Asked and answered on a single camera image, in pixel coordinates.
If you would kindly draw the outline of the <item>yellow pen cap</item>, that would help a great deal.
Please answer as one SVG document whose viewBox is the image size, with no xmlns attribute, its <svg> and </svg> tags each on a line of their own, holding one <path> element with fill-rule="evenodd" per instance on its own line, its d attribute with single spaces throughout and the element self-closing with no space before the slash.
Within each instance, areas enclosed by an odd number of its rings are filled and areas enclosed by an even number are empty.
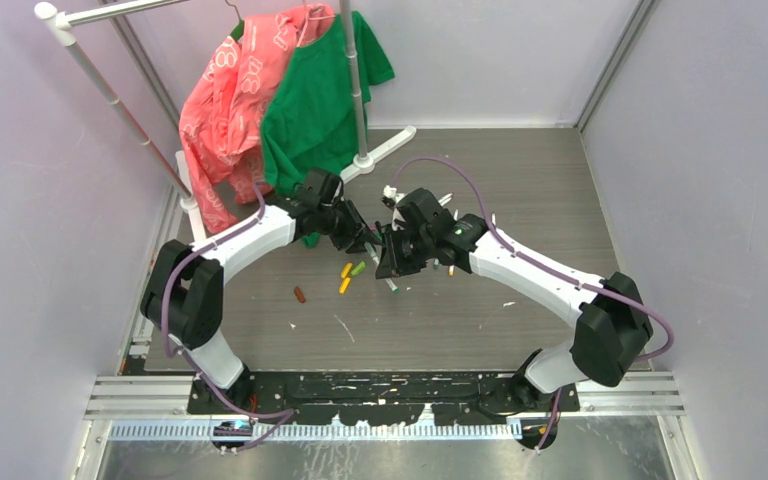
<svg viewBox="0 0 768 480">
<path fill-rule="evenodd" d="M 350 272 L 351 272 L 352 268 L 353 268 L 353 264 L 352 264 L 352 263 L 347 263 L 347 264 L 346 264 L 346 265 L 343 267 L 343 269 L 342 269 L 342 271 L 341 271 L 341 278 L 342 278 L 342 279 L 348 278 L 348 277 L 349 277 L 349 275 L 350 275 Z"/>
<path fill-rule="evenodd" d="M 350 283 L 351 283 L 351 278 L 350 277 L 344 278 L 342 280 L 340 286 L 339 286 L 338 293 L 339 294 L 344 294 L 347 291 Z"/>
</svg>

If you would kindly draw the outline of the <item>brown pen cap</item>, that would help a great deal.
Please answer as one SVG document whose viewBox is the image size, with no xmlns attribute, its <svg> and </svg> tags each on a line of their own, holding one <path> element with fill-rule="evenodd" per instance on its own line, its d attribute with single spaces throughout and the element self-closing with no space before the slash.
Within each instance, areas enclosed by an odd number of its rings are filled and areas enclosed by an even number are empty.
<svg viewBox="0 0 768 480">
<path fill-rule="evenodd" d="M 300 287 L 296 286 L 294 288 L 294 295 L 299 303 L 304 304 L 306 302 L 306 297 Z"/>
</svg>

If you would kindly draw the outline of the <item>small marker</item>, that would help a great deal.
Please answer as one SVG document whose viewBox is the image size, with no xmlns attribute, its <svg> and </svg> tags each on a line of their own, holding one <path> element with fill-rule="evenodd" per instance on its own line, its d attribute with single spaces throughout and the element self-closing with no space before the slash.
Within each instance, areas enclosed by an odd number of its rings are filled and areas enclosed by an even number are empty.
<svg viewBox="0 0 768 480">
<path fill-rule="evenodd" d="M 448 204 L 451 201 L 452 198 L 453 198 L 453 194 L 452 193 L 447 193 L 447 194 L 443 195 L 442 197 L 440 197 L 438 199 L 438 203 L 441 206 L 445 206 L 446 204 Z"/>
</svg>

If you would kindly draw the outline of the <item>light green pen cap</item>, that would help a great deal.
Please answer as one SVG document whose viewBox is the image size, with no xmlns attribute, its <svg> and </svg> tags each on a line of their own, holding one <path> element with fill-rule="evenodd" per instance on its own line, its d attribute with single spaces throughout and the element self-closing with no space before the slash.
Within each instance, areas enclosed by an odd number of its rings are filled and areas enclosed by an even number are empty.
<svg viewBox="0 0 768 480">
<path fill-rule="evenodd" d="M 358 262 L 358 263 L 357 263 L 357 264 L 356 264 L 356 265 L 355 265 L 355 266 L 352 268 L 352 270 L 350 271 L 350 274 L 351 274 L 352 276 L 357 276 L 357 275 L 359 275 L 360 273 L 362 273 L 362 272 L 365 270 L 365 268 L 366 268 L 366 263 L 365 263 L 364 261 L 360 261 L 360 262 Z"/>
</svg>

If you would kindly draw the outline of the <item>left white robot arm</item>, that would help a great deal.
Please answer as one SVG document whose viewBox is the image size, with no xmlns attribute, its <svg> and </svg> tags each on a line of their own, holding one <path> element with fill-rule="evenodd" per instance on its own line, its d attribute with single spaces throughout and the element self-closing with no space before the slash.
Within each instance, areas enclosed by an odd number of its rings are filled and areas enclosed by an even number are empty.
<svg viewBox="0 0 768 480">
<path fill-rule="evenodd" d="M 139 305 L 143 317 L 185 352 L 214 384 L 212 398 L 229 413 L 252 397 L 247 370 L 221 332 L 226 283 L 274 250 L 318 233 L 340 251 L 379 239 L 344 194 L 337 174 L 314 168 L 287 194 L 260 200 L 255 214 L 200 243 L 169 240 L 157 254 Z"/>
</svg>

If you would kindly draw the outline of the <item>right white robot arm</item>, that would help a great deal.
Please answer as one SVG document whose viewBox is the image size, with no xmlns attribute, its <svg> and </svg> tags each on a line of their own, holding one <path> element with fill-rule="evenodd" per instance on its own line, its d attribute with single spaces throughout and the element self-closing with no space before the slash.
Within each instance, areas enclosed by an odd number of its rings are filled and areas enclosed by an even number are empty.
<svg viewBox="0 0 768 480">
<path fill-rule="evenodd" d="M 506 285 L 572 328 L 570 340 L 535 351 L 518 369 L 515 396 L 525 409 L 542 409 L 556 390 L 572 383 L 617 386 L 651 339 L 651 322 L 636 308 L 641 298 L 630 277 L 616 272 L 604 279 L 569 268 L 481 216 L 454 217 L 425 188 L 400 193 L 386 186 L 382 201 L 393 217 L 378 227 L 377 278 L 417 274 L 436 260 Z"/>
</svg>

